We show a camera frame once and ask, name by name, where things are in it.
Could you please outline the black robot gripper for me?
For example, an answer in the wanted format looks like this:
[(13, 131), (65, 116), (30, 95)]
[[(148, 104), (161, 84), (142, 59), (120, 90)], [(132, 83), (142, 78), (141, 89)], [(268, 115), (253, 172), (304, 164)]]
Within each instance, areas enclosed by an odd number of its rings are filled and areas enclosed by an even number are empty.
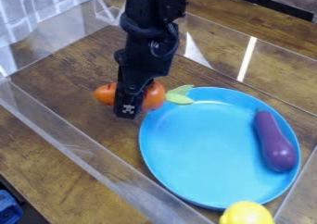
[[(180, 46), (179, 25), (144, 28), (129, 16), (122, 15), (121, 27), (126, 31), (126, 47), (116, 52), (120, 63), (114, 114), (118, 118), (136, 119), (142, 112), (146, 90), (153, 79), (166, 76)], [(129, 93), (125, 86), (144, 86), (137, 93)]]

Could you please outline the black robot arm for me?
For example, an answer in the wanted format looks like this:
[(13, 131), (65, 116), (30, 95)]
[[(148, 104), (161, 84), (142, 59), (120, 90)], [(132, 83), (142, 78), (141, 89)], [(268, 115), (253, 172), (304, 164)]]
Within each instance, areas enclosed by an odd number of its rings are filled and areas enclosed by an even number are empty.
[(176, 20), (187, 15), (188, 0), (126, 0), (121, 27), (126, 47), (114, 54), (120, 64), (114, 113), (134, 119), (154, 78), (168, 76), (180, 46)]

